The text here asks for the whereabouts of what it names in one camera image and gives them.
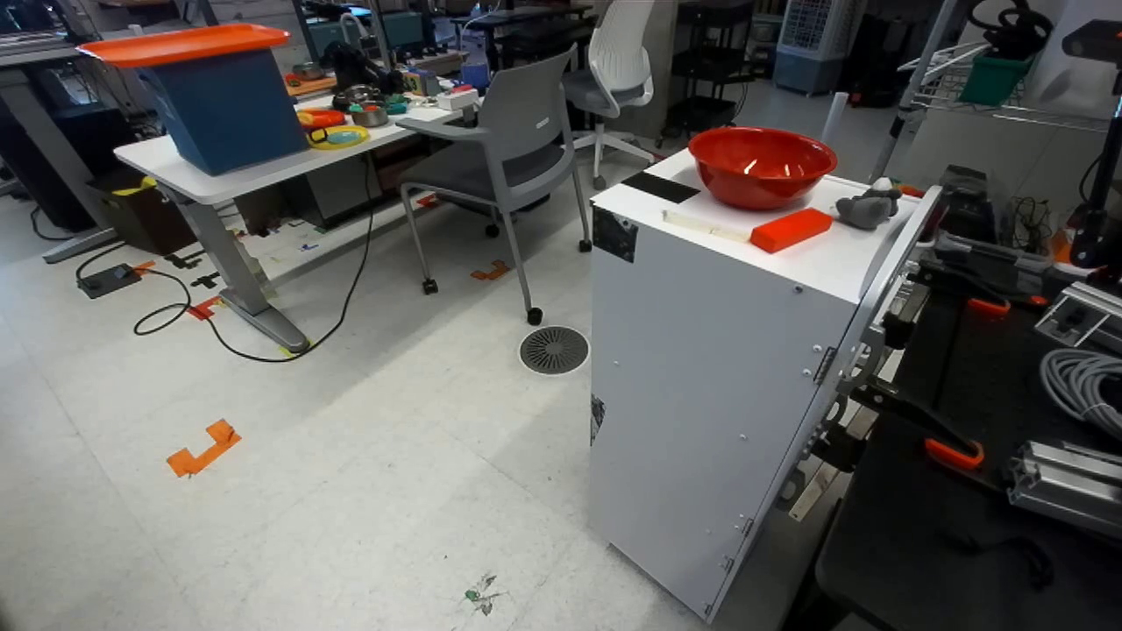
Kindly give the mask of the orange floor tape marker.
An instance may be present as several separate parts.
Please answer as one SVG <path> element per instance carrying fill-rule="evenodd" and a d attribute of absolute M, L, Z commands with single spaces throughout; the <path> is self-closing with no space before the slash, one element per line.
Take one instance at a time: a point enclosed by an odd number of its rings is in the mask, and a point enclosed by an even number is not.
<path fill-rule="evenodd" d="M 196 476 L 204 475 L 212 464 L 219 464 L 230 450 L 235 450 L 242 441 L 242 435 L 230 425 L 230 420 L 216 420 L 206 429 L 206 446 L 204 450 L 177 450 L 168 457 L 168 471 L 177 476 Z"/>

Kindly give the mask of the aluminium extrusion bracket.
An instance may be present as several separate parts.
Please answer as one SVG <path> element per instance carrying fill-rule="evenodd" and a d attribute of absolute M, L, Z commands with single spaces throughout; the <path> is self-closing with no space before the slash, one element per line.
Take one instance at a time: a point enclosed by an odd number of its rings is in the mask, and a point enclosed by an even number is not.
<path fill-rule="evenodd" d="M 1024 441 L 1007 499 L 1035 516 L 1122 540 L 1122 458 L 1073 441 Z"/>

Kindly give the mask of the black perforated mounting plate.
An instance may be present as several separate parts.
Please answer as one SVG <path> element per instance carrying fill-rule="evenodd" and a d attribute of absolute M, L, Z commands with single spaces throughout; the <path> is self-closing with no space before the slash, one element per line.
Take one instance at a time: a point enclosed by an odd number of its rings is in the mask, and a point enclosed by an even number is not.
<path fill-rule="evenodd" d="M 934 291 L 893 387 L 988 458 L 975 476 L 950 475 L 912 418 L 879 413 L 787 631 L 1122 631 L 1122 550 L 1000 499 L 1028 437 L 1104 450 L 1042 392 L 1048 340 L 1031 318 L 983 316 L 966 288 Z"/>

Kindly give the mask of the orange rectangular block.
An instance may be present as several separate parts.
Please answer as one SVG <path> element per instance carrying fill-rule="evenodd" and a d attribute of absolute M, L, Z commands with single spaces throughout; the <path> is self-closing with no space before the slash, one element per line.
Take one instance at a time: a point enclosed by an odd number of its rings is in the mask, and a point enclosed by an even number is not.
<path fill-rule="evenodd" d="M 814 234 L 824 234 L 833 226 L 834 226 L 833 215 L 807 207 L 807 211 L 794 211 L 787 218 L 775 218 L 770 226 L 758 226 L 752 233 L 752 242 L 765 254 L 784 254 L 784 250 L 801 246 Z"/>

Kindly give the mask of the grey office chair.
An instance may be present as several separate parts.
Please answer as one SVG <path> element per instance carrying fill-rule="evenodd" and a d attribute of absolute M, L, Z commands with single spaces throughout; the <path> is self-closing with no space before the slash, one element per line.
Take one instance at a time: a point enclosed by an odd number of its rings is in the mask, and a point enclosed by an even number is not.
<path fill-rule="evenodd" d="M 420 158 L 401 177 L 401 203 L 420 265 L 426 294 L 434 294 L 440 281 L 427 268 L 414 198 L 434 192 L 449 203 L 483 207 L 502 226 L 525 324 L 543 324 L 524 268 L 516 215 L 546 199 L 561 182 L 573 182 L 576 189 L 583 185 L 566 96 L 573 59 L 576 51 L 566 51 L 546 59 L 497 72 L 476 107 L 474 127 L 404 120 L 404 131 L 441 141 L 441 150 Z M 583 228 L 578 250 L 591 254 L 592 228 L 583 189 L 576 192 L 576 218 Z"/>

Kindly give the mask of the white desk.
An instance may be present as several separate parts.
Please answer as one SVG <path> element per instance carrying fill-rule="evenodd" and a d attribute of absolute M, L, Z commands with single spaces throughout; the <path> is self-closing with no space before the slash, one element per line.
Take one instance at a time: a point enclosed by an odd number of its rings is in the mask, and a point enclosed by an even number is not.
<path fill-rule="evenodd" d="M 302 180 L 364 156 L 374 156 L 390 143 L 411 141 L 420 123 L 452 123 L 449 107 L 433 107 L 414 100 L 404 115 L 393 115 L 386 127 L 370 131 L 362 141 L 344 146 L 302 146 L 269 161 L 256 161 L 231 171 L 204 171 L 185 161 L 171 136 L 133 141 L 116 150 L 116 158 L 140 177 L 151 177 L 165 199 L 185 218 L 196 242 L 206 250 L 219 268 L 224 291 L 220 297 L 266 340 L 280 343 L 290 353 L 310 353 L 311 340 L 269 303 L 269 277 L 230 233 L 224 211 L 242 198 Z"/>

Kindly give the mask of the white office chair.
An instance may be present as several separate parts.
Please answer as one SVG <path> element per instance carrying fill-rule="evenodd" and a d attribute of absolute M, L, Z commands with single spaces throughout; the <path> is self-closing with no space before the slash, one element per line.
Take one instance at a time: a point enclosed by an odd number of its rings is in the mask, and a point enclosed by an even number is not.
<path fill-rule="evenodd" d="M 646 108 L 656 96 L 646 51 L 654 11 L 656 0 L 614 0 L 591 37 L 587 66 L 566 79 L 569 107 L 595 120 L 592 131 L 576 136 L 578 146 L 592 150 L 592 182 L 602 182 L 608 146 L 654 161 L 654 150 L 612 131 L 626 108 Z"/>

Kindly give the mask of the white toy kitchen cabinet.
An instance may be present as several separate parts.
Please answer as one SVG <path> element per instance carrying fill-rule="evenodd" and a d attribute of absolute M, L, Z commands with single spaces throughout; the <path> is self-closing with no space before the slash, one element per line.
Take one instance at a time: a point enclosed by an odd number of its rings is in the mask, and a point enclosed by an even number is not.
<path fill-rule="evenodd" d="M 722 612 L 794 467 L 935 211 L 833 226 L 784 254 L 719 203 L 685 150 L 676 199 L 592 198 L 591 527 L 694 619 Z"/>

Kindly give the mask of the blue bin with orange lid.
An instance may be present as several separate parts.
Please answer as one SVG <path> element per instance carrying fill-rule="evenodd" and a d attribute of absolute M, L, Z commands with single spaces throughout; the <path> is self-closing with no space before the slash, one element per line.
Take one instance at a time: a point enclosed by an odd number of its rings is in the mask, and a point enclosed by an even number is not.
<path fill-rule="evenodd" d="M 206 177 L 304 150 L 273 52 L 285 30 L 230 23 L 83 44 L 82 52 L 133 72 L 180 156 Z"/>

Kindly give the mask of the red plastic bowl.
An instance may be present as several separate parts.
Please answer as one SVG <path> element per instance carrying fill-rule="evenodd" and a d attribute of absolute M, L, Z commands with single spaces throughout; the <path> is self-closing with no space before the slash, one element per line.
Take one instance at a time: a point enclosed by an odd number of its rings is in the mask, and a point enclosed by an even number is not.
<path fill-rule="evenodd" d="M 828 143 L 775 127 L 712 127 L 688 141 L 688 156 L 706 189 L 736 211 L 798 207 L 838 166 Z"/>

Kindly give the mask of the round floor drain cover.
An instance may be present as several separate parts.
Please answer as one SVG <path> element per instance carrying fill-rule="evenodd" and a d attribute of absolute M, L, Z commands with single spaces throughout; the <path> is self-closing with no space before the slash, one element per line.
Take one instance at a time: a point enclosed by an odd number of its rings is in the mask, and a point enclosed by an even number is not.
<path fill-rule="evenodd" d="M 521 343 L 521 357 L 539 377 L 566 377 L 591 357 L 591 340 L 569 325 L 543 325 Z"/>

